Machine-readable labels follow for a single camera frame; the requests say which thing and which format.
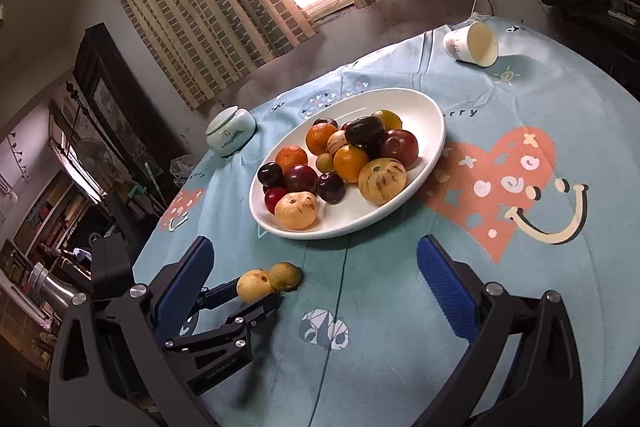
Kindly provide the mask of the pale yellow round fruit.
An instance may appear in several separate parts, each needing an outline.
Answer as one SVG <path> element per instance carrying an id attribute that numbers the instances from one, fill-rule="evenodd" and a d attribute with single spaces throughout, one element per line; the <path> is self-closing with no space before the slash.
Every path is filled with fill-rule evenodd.
<path id="1" fill-rule="evenodd" d="M 239 299 L 248 305 L 275 292 L 276 288 L 270 282 L 269 272 L 262 269 L 247 271 L 236 282 Z"/>

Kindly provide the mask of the small olive yellow fruit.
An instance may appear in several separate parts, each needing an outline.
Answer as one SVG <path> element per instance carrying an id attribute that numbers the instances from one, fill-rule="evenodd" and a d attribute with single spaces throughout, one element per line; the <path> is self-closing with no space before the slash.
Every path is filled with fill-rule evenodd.
<path id="1" fill-rule="evenodd" d="M 276 291 L 292 291 L 303 278 L 299 267 L 290 262 L 279 262 L 268 271 L 271 286 Z"/>

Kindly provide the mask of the large tan melon fruit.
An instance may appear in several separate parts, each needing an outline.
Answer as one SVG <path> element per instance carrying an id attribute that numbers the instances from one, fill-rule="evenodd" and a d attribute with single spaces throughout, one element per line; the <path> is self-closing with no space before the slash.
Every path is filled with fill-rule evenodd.
<path id="1" fill-rule="evenodd" d="M 277 203 L 274 215 L 285 228 L 305 230 L 317 220 L 316 196 L 310 192 L 288 193 Z"/>

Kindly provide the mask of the dark purple plum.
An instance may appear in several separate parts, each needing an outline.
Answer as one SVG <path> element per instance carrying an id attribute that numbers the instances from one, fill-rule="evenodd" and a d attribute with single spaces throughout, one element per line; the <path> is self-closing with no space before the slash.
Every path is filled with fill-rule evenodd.
<path id="1" fill-rule="evenodd" d="M 268 190 L 271 187 L 284 185 L 284 173 L 279 164 L 269 161 L 258 169 L 257 180 L 265 190 Z"/>

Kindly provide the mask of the large red plum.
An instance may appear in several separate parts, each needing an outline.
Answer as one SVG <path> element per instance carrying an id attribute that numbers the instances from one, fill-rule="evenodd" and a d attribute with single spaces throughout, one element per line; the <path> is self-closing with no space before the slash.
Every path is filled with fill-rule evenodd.
<path id="1" fill-rule="evenodd" d="M 286 170 L 284 185 L 289 192 L 317 193 L 318 174 L 308 165 L 296 165 Z"/>

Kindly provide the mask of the striped tan pepino fruit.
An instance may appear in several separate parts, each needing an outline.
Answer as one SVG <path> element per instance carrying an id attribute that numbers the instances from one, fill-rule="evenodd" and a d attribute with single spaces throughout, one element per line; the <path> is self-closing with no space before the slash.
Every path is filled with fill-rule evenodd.
<path id="1" fill-rule="evenodd" d="M 358 176 L 360 195 L 374 205 L 386 204 L 404 191 L 406 184 L 406 169 L 394 158 L 369 161 Z"/>

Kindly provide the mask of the dark brown passion fruit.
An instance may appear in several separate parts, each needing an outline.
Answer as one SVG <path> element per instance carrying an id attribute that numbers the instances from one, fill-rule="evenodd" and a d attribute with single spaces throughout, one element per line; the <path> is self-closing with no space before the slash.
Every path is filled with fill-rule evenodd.
<path id="1" fill-rule="evenodd" d="M 345 138 L 349 144 L 370 146 L 383 139 L 385 127 L 376 116 L 364 116 L 350 122 L 345 128 Z"/>

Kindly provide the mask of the small yellow-orange fruit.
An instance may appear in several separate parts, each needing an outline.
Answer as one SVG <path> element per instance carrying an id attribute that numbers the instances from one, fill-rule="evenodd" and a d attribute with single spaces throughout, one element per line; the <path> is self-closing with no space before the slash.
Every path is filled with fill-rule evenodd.
<path id="1" fill-rule="evenodd" d="M 386 131 L 398 130 L 402 128 L 402 120 L 399 116 L 388 109 L 378 109 L 373 113 L 378 118 Z"/>

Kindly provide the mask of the silver metal flask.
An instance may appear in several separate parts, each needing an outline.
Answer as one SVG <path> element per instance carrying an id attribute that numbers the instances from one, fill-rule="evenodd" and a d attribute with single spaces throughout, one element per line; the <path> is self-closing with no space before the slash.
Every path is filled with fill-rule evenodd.
<path id="1" fill-rule="evenodd" d="M 27 285 L 29 294 L 41 297 L 59 317 L 64 317 L 78 294 L 78 290 L 72 285 L 51 275 L 41 262 L 37 262 L 32 268 Z"/>

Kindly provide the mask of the small red plum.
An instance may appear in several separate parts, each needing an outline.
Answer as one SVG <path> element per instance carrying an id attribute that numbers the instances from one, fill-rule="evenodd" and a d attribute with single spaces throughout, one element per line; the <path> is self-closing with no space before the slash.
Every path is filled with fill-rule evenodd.
<path id="1" fill-rule="evenodd" d="M 283 186 L 269 187 L 265 193 L 265 206 L 267 210 L 273 215 L 276 211 L 278 202 L 288 194 L 288 190 Z"/>

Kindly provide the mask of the plastic bag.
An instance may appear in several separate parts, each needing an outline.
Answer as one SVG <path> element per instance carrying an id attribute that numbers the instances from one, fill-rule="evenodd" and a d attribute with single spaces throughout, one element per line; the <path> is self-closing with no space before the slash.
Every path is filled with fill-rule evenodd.
<path id="1" fill-rule="evenodd" d="M 174 183 L 178 187 L 182 187 L 189 179 L 193 169 L 198 165 L 200 158 L 192 154 L 186 154 L 171 159 L 169 164 L 169 172 L 174 179 Z"/>

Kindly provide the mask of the electric fan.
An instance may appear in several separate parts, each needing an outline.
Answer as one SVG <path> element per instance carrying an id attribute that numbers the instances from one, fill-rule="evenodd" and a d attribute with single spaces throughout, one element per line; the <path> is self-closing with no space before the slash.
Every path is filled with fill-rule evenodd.
<path id="1" fill-rule="evenodd" d="M 113 180 L 113 163 L 104 143 L 93 139 L 82 139 L 75 146 L 77 157 L 94 179 Z"/>

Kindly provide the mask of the small orange fruit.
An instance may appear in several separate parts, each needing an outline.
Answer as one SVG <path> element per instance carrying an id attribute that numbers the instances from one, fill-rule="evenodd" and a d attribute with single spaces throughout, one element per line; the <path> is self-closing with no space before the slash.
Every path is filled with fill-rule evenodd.
<path id="1" fill-rule="evenodd" d="M 369 156 L 362 148 L 347 144 L 333 156 L 334 171 L 347 183 L 357 183 L 362 168 L 369 162 Z"/>

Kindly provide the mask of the pale oblong fruit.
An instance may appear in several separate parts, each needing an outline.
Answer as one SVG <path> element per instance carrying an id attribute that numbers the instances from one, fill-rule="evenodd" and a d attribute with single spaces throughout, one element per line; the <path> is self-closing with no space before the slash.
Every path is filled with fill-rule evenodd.
<path id="1" fill-rule="evenodd" d="M 344 130 L 338 130 L 334 132 L 330 137 L 328 142 L 326 142 L 326 151 L 334 156 L 336 152 L 343 146 L 347 145 L 348 141 L 346 139 L 346 134 Z"/>

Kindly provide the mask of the dark cherry plum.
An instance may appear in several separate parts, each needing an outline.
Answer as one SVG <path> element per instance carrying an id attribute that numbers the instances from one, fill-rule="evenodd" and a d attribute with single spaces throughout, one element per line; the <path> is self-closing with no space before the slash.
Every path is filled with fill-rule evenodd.
<path id="1" fill-rule="evenodd" d="M 340 126 L 337 124 L 337 121 L 333 118 L 317 118 L 314 121 L 313 125 L 315 126 L 316 124 L 330 124 L 336 129 L 340 129 Z"/>

